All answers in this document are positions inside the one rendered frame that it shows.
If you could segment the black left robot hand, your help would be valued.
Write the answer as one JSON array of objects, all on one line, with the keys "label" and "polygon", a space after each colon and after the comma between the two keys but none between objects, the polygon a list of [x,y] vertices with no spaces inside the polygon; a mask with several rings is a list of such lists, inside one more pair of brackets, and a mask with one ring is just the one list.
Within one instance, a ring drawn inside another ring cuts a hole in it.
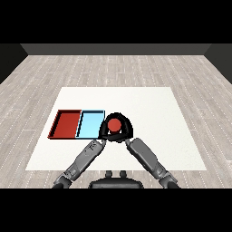
[{"label": "black left robot hand", "polygon": [[100,129],[99,129],[99,136],[98,139],[99,140],[108,140],[108,141],[114,141],[114,137],[110,134],[108,134],[109,132],[109,128],[108,128],[108,122],[111,119],[115,118],[115,114],[111,113],[109,114],[106,119],[101,123]]}]

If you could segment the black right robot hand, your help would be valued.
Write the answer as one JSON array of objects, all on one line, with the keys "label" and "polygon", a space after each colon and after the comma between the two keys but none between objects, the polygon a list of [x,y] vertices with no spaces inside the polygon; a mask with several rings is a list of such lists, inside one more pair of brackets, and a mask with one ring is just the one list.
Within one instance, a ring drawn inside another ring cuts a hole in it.
[{"label": "black right robot hand", "polygon": [[133,128],[130,120],[120,112],[114,112],[115,118],[121,121],[121,131],[118,134],[110,134],[114,137],[114,141],[121,143],[133,137]]}]

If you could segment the small red can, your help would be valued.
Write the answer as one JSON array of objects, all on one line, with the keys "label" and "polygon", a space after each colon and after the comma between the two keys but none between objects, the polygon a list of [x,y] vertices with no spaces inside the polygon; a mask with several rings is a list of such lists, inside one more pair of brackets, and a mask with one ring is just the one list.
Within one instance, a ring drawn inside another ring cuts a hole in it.
[{"label": "small red can", "polygon": [[121,121],[118,119],[110,119],[108,122],[110,134],[118,134],[121,131]]}]

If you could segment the light blue shallow open box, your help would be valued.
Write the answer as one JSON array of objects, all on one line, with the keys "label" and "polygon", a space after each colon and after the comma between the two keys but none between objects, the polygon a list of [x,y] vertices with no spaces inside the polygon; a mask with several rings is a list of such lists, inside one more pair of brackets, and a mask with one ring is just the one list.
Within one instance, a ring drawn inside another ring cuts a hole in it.
[{"label": "light blue shallow open box", "polygon": [[104,118],[104,110],[83,110],[78,122],[75,138],[78,140],[97,139]]}]

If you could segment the red shallow open box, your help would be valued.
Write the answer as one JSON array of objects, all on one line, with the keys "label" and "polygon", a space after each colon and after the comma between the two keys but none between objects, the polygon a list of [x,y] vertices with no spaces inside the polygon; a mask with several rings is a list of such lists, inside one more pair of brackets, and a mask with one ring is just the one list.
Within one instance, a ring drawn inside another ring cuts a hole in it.
[{"label": "red shallow open box", "polygon": [[74,140],[81,113],[81,110],[59,110],[49,131],[48,139]]}]

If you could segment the dark grey robot body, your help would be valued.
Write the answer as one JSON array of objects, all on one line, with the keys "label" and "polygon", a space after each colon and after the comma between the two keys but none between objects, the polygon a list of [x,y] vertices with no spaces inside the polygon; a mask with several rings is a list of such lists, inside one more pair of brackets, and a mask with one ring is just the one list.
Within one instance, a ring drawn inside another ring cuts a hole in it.
[{"label": "dark grey robot body", "polygon": [[103,179],[92,181],[89,189],[143,189],[140,181],[129,179],[125,170],[120,171],[120,176],[114,178],[112,171],[107,170]]}]

